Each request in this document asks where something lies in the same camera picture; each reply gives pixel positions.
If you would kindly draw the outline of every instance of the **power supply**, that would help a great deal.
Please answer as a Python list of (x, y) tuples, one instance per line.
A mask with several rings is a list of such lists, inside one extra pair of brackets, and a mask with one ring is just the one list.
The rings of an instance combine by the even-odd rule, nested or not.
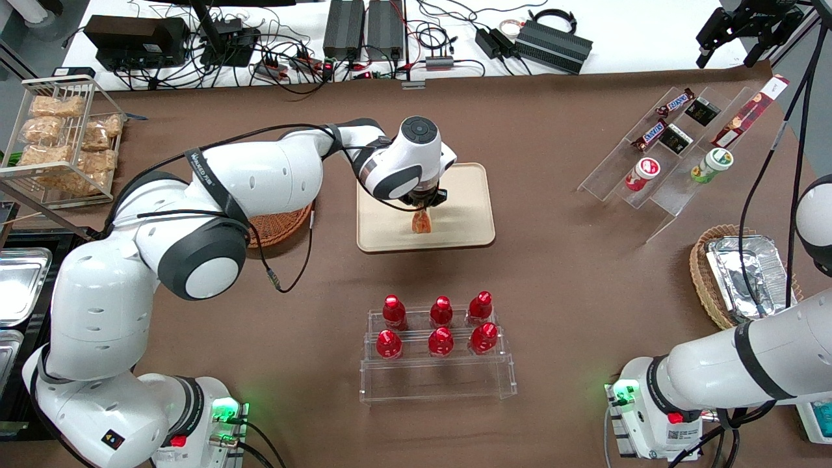
[(324, 33), (324, 55), (338, 60), (358, 60), (364, 36), (364, 1), (332, 0)]
[(367, 55), (370, 60), (404, 58), (402, 0), (370, 0), (367, 10)]

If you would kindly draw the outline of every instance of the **white table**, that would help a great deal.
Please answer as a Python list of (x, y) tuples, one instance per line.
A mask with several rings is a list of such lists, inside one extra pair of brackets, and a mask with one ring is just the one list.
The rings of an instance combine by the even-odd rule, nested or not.
[[(418, 10), (414, 0), (405, 0), (408, 20), (431, 19), (425, 18)], [(472, 8), (498, 7), (510, 8), (524, 4), (526, 0), (470, 0), (466, 2)], [(452, 3), (444, 0), (433, 0), (431, 3), (449, 11), (458, 11)], [(534, 12), (547, 7), (557, 7), (572, 11), (578, 20), (577, 35), (594, 42), (592, 53), (583, 65), (581, 74), (617, 73), (617, 72), (656, 72), (668, 70), (687, 70), (696, 68), (696, 58), (699, 57), (699, 44), (696, 34), (700, 31), (711, 12), (720, 5), (719, 0), (638, 0), (625, 2), (622, 0), (558, 0), (549, 1), (545, 6), (531, 8)], [(483, 12), (479, 15), (479, 22), (491, 27), (509, 18), (517, 20), (527, 19), (527, 10), (522, 8), (514, 12)], [(258, 27), (261, 32), (274, 33), (277, 23), (273, 20), (277, 15), (281, 24), (281, 34), (294, 36), (285, 26), (290, 26), (296, 32), (311, 38), (309, 47), (316, 52), (317, 58), (323, 56), (324, 29), (326, 27), (329, 4), (327, 2), (300, 3), (294, 7), (279, 8), (240, 8), (223, 7), (224, 16), (238, 16), (245, 19), (247, 26)], [(90, 0), (84, 13), (81, 25), (86, 24), (93, 14), (110, 16), (160, 17), (181, 16), (196, 30), (196, 25), (188, 13), (181, 7), (170, 7), (162, 3), (136, 0)], [(544, 24), (553, 27), (563, 27), (563, 21), (555, 17), (541, 19)], [(474, 42), (474, 28), (466, 23), (449, 18), (442, 19), (442, 25), (448, 30), (448, 35), (458, 36), (454, 43), (454, 58), (476, 59), (483, 62), (487, 76), (504, 76), (508, 72), (496, 60), (488, 60), (482, 50)], [(96, 48), (79, 32), (68, 48), (65, 67), (93, 67), (96, 70), (96, 80), (108, 91), (126, 90), (127, 86), (112, 73), (106, 72), (95, 59)], [(409, 40), (411, 61), (418, 53), (415, 40)], [(741, 65), (745, 58), (745, 49), (740, 41), (734, 41), (720, 47), (714, 52), (708, 68), (728, 68)], [(260, 60), (260, 54), (255, 52), (252, 63)], [(508, 66), (518, 75), (526, 74), (522, 65), (516, 59), (507, 59)], [(549, 67), (526, 60), (532, 73), (560, 73)], [(423, 65), (412, 71), (413, 80), (423, 80), (437, 77), (471, 77), (479, 76), (481, 68), (475, 63), (466, 67), (456, 66), (447, 71), (428, 72)], [(171, 80), (171, 84), (189, 82), (196, 78), (195, 74), (186, 76), (193, 70), (193, 65), (186, 65), (186, 70), (179, 72), (178, 77), (185, 76), (179, 81)], [(369, 70), (389, 72), (390, 66), (386, 62), (376, 62)], [(159, 78), (165, 78), (176, 72), (176, 68), (163, 69)], [(237, 77), (241, 85), (247, 85), (250, 73), (244, 68), (237, 68)], [(214, 82), (214, 76), (205, 80), (204, 87)], [(135, 82), (137, 89), (144, 89), (143, 83)], [(224, 67), (219, 71), (214, 86), (236, 86), (232, 69)]]

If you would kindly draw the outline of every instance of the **metal rack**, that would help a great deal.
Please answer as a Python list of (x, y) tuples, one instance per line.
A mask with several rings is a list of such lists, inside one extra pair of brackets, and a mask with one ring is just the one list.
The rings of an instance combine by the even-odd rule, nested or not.
[[(20, 110), (17, 112), (17, 120), (14, 124), (12, 136), (6, 146), (2, 163), (0, 163), (0, 179), (49, 209), (81, 207), (94, 203), (111, 202), (113, 199), (111, 188), (113, 172), (115, 170), (107, 173), (104, 183), (99, 183), (79, 168), (78, 161), (81, 156), (82, 142), (84, 141), (84, 134), (88, 122), (107, 119), (112, 115), (119, 115), (123, 124), (127, 120), (127, 115), (95, 80), (86, 75), (37, 78), (24, 80), (21, 84), (25, 92)], [(112, 105), (111, 111), (91, 114), (92, 104), (97, 93), (104, 96), (109, 104)], [(14, 152), (22, 151), (27, 144), (37, 144), (24, 143), (17, 139), (24, 122), (30, 118), (29, 109), (36, 96), (64, 99), (80, 97), (83, 99), (83, 113), (80, 117), (64, 117), (66, 120), (57, 140), (58, 146), (66, 145), (72, 148), (71, 160), (27, 166), (10, 166), (10, 158)], [(110, 149), (116, 153), (116, 164), (118, 161), (119, 145), (121, 145), (121, 134), (116, 135), (110, 141)], [(68, 177), (68, 174), (71, 173), (74, 173), (73, 177), (80, 177), (84, 182), (89, 183), (91, 187), (95, 187), (96, 193), (88, 196), (79, 196), (70, 192), (45, 187), (39, 182), (40, 177), (45, 175), (50, 177), (61, 175)]]

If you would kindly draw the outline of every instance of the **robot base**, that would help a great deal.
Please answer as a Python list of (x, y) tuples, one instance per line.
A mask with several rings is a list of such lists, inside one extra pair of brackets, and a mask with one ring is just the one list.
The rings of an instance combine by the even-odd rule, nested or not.
[[(650, 357), (637, 357), (628, 362), (620, 379), (613, 385), (613, 391), (625, 394), (628, 388), (630, 403), (619, 409), (627, 435), (641, 458), (666, 458), (672, 461), (685, 448), (699, 440), (702, 435), (702, 419), (693, 422), (671, 424), (667, 415), (659, 410), (647, 390), (647, 367)], [(699, 453), (694, 452), (685, 461), (695, 461)]]
[(209, 445), (212, 436), (235, 436), (243, 439), (245, 427), (215, 421), (217, 416), (246, 419), (248, 405), (231, 398), (222, 382), (213, 377), (197, 377), (205, 392), (202, 416), (194, 432), (182, 447), (162, 447), (153, 454), (157, 468), (240, 468), (242, 454), (235, 448)]

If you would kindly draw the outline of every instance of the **red bottle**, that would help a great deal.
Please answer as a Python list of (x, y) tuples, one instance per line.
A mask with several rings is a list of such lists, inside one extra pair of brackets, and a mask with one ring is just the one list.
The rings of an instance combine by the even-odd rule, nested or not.
[(453, 350), (453, 335), (451, 331), (441, 326), (433, 331), (428, 338), (428, 350), (433, 357), (445, 357)]
[(384, 323), (390, 330), (405, 331), (408, 329), (408, 318), (404, 310), (404, 304), (394, 295), (384, 299), (384, 307), (381, 309)]
[(473, 354), (485, 354), (497, 345), (497, 326), (488, 321), (478, 326), (468, 340), (468, 350)]
[(465, 314), (465, 323), (468, 326), (480, 326), (491, 316), (494, 307), (491, 305), (491, 293), (483, 291), (471, 300), (468, 306), (468, 313)]
[(399, 359), (402, 356), (402, 339), (390, 330), (382, 330), (375, 342), (375, 350), (384, 359)]
[(433, 328), (450, 326), (452, 318), (451, 300), (445, 296), (437, 297), (436, 303), (430, 308), (430, 326)]

